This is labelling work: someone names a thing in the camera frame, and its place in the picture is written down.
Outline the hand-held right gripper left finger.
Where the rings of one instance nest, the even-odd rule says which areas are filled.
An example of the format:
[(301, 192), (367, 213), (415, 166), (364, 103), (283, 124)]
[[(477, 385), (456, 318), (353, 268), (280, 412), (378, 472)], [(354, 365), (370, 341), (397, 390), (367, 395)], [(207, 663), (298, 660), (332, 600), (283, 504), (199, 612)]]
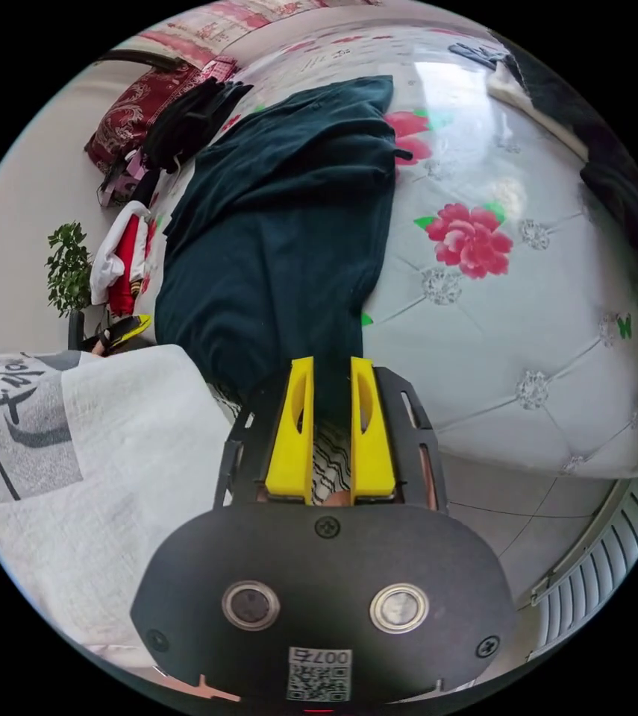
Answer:
[(314, 360), (294, 359), (281, 402), (265, 487), (270, 497), (310, 499), (313, 489)]

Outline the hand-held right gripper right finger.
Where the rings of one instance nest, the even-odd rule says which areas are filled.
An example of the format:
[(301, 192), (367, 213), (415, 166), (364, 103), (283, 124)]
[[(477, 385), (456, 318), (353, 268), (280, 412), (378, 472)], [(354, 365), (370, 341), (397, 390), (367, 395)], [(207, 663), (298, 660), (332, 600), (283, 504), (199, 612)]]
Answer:
[(374, 366), (351, 358), (352, 500), (391, 500), (395, 474)]

